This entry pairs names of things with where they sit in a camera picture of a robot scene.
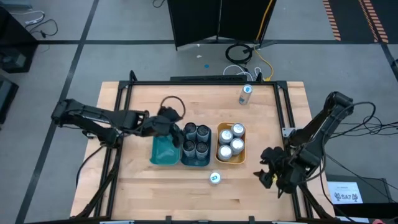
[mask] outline floor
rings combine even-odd
[[[99,0],[88,33],[87,18],[97,0],[32,0],[34,10],[55,19],[59,32],[49,40],[172,40],[167,2],[154,8],[150,0]],[[23,22],[30,18],[16,16]],[[53,32],[53,27],[44,28]],[[333,40],[321,0],[278,0],[266,39]],[[230,63],[230,44],[40,45],[29,73],[3,74],[19,85],[6,123],[0,131],[0,222],[14,223],[50,127],[50,114],[65,80],[72,82],[68,98],[95,105],[101,82],[126,80],[134,70],[139,80],[168,80],[171,76],[221,75]],[[388,45],[398,57],[398,45]],[[372,101],[383,123],[398,113],[397,80],[380,45],[277,44],[260,50],[275,69],[273,80],[303,81],[312,115],[327,94],[341,91],[355,101]],[[78,60],[76,67],[71,66]],[[248,68],[268,68],[258,57]],[[356,108],[348,122],[360,122],[370,108]],[[82,163],[86,137],[71,129],[55,130],[25,222],[68,218],[75,193],[75,175]],[[398,186],[394,136],[341,137],[326,150],[359,175],[386,178]],[[327,174],[351,175],[332,162]],[[390,189],[398,200],[398,191]]]

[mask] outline yellow cable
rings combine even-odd
[[[269,10],[271,4],[272,4],[272,0],[269,1],[269,4],[268,4],[267,9],[266,9],[266,12],[264,13],[264,15],[263,15],[263,17],[262,17],[262,21],[261,21],[261,25],[260,25],[260,30],[259,30],[259,33],[257,34],[256,40],[259,40],[259,38],[260,38],[260,34],[261,34],[261,30],[262,30],[262,25],[264,25],[264,20],[266,19],[266,15],[267,15],[267,12],[268,12],[268,10]]]
[[[261,60],[263,62],[265,62],[269,66],[269,68],[271,69],[271,75],[268,78],[265,78],[264,81],[267,81],[267,82],[271,81],[272,76],[274,76],[274,68],[272,68],[272,65],[269,62],[267,62],[263,57],[261,57],[261,54],[256,50],[256,47],[253,47],[253,49],[259,55]]]

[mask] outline white cable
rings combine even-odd
[[[20,15],[32,14],[32,13],[36,13],[36,12],[40,12],[40,13],[42,14],[42,16],[40,16],[40,17],[37,18],[37,19],[33,19],[33,20],[31,20],[31,21],[25,21],[25,24],[26,24],[26,25],[31,25],[31,24],[36,24],[36,23],[38,23],[41,19],[43,19],[45,13],[44,13],[43,11],[38,10],[38,11],[24,12],[24,13],[10,12],[10,14],[20,16]]]
[[[40,11],[40,10],[38,10],[38,11],[32,11],[32,12],[24,12],[24,13],[10,12],[10,14],[12,14],[12,15],[26,15],[26,14],[36,13],[36,12],[41,12],[42,14],[44,14],[44,12],[43,12],[43,11]]]
[[[230,66],[227,66],[227,67],[224,69],[223,75],[225,75],[225,71],[226,71],[228,68],[231,68],[231,67],[238,67],[242,72],[245,72],[240,66],[237,66],[237,65],[230,65]]]
[[[260,68],[260,67],[256,67],[256,68],[254,68],[254,73],[256,74],[256,76],[259,76],[259,73],[257,73],[257,69],[259,69],[259,70],[260,70],[260,72],[261,72],[261,68]]]
[[[238,67],[238,68],[242,71],[242,72],[238,73],[237,75],[242,75],[242,74],[247,75],[247,74],[249,74],[251,80],[254,81],[253,76],[252,76],[249,72],[245,72],[240,66],[237,66],[237,65],[230,65],[230,66],[227,66],[227,67],[224,69],[224,71],[223,71],[223,75],[225,75],[225,71],[226,71],[228,68],[231,68],[231,67]]]

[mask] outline soda can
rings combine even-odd
[[[220,142],[221,145],[224,145],[224,144],[229,144],[233,138],[234,135],[232,134],[232,131],[229,129],[224,129],[220,132],[218,141]]]
[[[197,139],[198,141],[207,142],[209,139],[209,127],[206,125],[201,125],[197,129]]]
[[[232,125],[231,131],[236,138],[240,138],[244,134],[245,130],[244,130],[243,124],[236,123],[236,124]]]
[[[212,172],[210,174],[210,183],[216,185],[219,184],[221,181],[221,175],[219,172]]]
[[[217,156],[222,161],[227,161],[228,159],[230,159],[232,157],[231,147],[227,146],[227,145],[220,146],[220,148],[218,148]]]
[[[234,138],[232,139],[230,146],[232,149],[232,155],[238,155],[244,149],[244,141],[240,138]]]
[[[197,144],[197,158],[205,159],[209,152],[209,146],[205,142],[198,142]]]
[[[191,141],[197,140],[197,126],[189,122],[184,127],[185,138]]]
[[[244,85],[241,95],[239,96],[239,103],[242,105],[246,105],[249,102],[252,92],[253,92],[253,87],[251,85]]]
[[[196,145],[195,142],[191,141],[191,140],[186,140],[183,144],[182,144],[182,149],[184,151],[184,154],[188,157],[188,158],[194,158],[196,155]]]

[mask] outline metal stand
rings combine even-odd
[[[119,109],[119,104],[121,102],[121,96],[122,92],[125,88],[127,88],[127,95],[126,95],[126,100],[124,104],[124,110],[129,109],[129,104],[131,100],[131,92],[132,88],[134,85],[244,85],[244,84],[250,84],[250,85],[266,85],[266,86],[272,86],[274,89],[274,94],[275,94],[275,102],[276,102],[276,107],[277,107],[277,113],[278,113],[278,118],[279,118],[279,125],[280,125],[280,134],[283,138],[284,142],[284,137],[282,133],[282,128],[285,128],[285,121],[284,121],[284,116],[283,116],[283,110],[282,110],[282,103],[279,95],[279,89],[282,89],[283,94],[284,94],[284,100],[286,104],[286,110],[287,110],[287,116],[289,119],[289,126],[291,128],[295,127],[294,123],[294,118],[293,118],[293,112],[292,112],[292,107],[290,104],[290,98],[289,98],[289,90],[287,88],[287,82],[286,81],[276,81],[276,82],[264,82],[263,79],[257,78],[256,81],[254,82],[229,82],[229,81],[198,81],[198,82],[191,82],[191,81],[180,81],[180,82],[173,82],[173,81],[137,81],[137,78],[134,74],[133,71],[130,72],[130,80],[129,81],[120,81],[119,82],[119,87],[118,87],[118,94],[116,97],[116,102],[115,102],[115,110]],[[119,149],[116,149],[116,156],[120,156],[122,151],[122,147]],[[106,152],[106,157],[104,160],[104,166],[103,166],[103,172],[101,176],[101,182],[100,184],[103,183],[104,177],[106,177],[107,170],[109,169],[109,160],[111,158],[111,149],[107,149]],[[113,209],[113,202],[114,202],[114,196],[116,193],[116,184],[117,184],[117,179],[118,175],[116,174],[112,183],[111,183],[111,188],[109,191],[109,200],[108,200],[108,205],[106,207],[106,216],[111,217],[112,215],[112,209]],[[301,218],[301,212],[300,212],[300,206],[299,206],[299,199],[297,197],[297,193],[292,194],[292,201],[293,201],[293,208],[294,208],[294,213],[296,219]],[[98,202],[96,205],[96,210],[95,210],[95,216],[100,215],[100,210],[101,210],[101,203],[102,199]],[[313,218],[312,216],[312,209],[305,199],[305,208],[307,211],[307,217],[308,218]]]
[[[115,101],[115,106],[114,110],[119,110],[120,108],[120,102],[122,98],[122,92],[125,88],[127,88],[127,94],[126,94],[126,100],[124,102],[124,110],[129,109],[129,105],[131,102],[131,95],[132,95],[132,88],[135,85],[239,85],[243,86],[245,84],[250,84],[250,85],[265,85],[265,86],[271,86],[274,89],[274,94],[275,94],[275,103],[276,103],[276,108],[277,108],[277,113],[278,113],[278,118],[279,118],[279,131],[280,135],[282,136],[282,142],[284,143],[285,147],[285,137],[283,135],[282,129],[285,128],[285,121],[284,121],[284,115],[282,111],[282,103],[280,101],[280,95],[279,95],[279,89],[282,89],[282,92],[284,94],[284,100],[286,104],[286,110],[287,110],[287,115],[289,119],[289,126],[291,128],[294,128],[294,118],[293,118],[293,112],[292,112],[292,107],[290,104],[290,98],[289,98],[289,91],[287,88],[287,82],[286,81],[276,81],[276,82],[264,82],[262,79],[262,75],[259,75],[259,78],[257,78],[256,81],[253,82],[245,82],[245,81],[179,81],[179,82],[173,82],[173,81],[137,81],[137,78],[134,74],[133,71],[130,71],[130,76],[128,81],[120,81],[119,86],[118,86],[118,93],[116,95],[116,101]],[[110,219],[112,217],[112,210],[113,210],[113,203],[114,203],[114,198],[116,194],[116,184],[118,181],[118,172],[119,172],[119,166],[120,166],[120,161],[121,161],[121,153],[123,149],[123,139],[119,143],[120,147],[116,148],[116,155],[115,155],[115,160],[113,164],[113,168],[111,169],[111,172],[108,173],[109,170],[109,162],[111,160],[111,155],[112,155],[112,149],[107,149],[106,150],[106,155],[104,159],[104,164],[103,164],[103,170],[101,173],[101,181],[100,181],[100,186],[103,184],[109,184],[110,183],[110,190],[109,190],[109,200],[107,202],[106,206],[106,214],[105,214],[105,219]],[[97,203],[95,204],[95,210],[94,210],[94,218],[101,218],[100,217],[100,211],[102,208],[102,203],[103,203],[103,192],[105,191],[106,188],[100,188],[101,190],[96,193],[93,199],[91,201]],[[294,213],[295,213],[295,219],[298,220],[301,218],[301,212],[300,212],[300,206],[299,206],[299,200],[297,197],[297,192],[295,191],[292,194],[292,202],[293,202],[293,208],[294,208]],[[307,218],[313,218],[312,213],[311,215],[308,215],[309,212],[311,212],[311,208],[307,200],[305,199],[305,205],[306,205],[306,210],[307,210]],[[50,223],[80,223],[82,221],[82,217],[88,218],[88,216],[91,213],[91,210],[94,209],[94,207],[87,208],[84,211],[82,211],[77,217],[72,218],[70,220],[57,220],[57,221],[51,221]],[[135,220],[134,223],[164,223],[165,221],[161,220]],[[192,223],[194,221],[176,221],[178,223]],[[233,221],[233,222],[228,222],[228,223],[246,223],[245,221]],[[250,223],[270,223],[270,222],[257,222],[254,221],[254,217],[250,219]]]

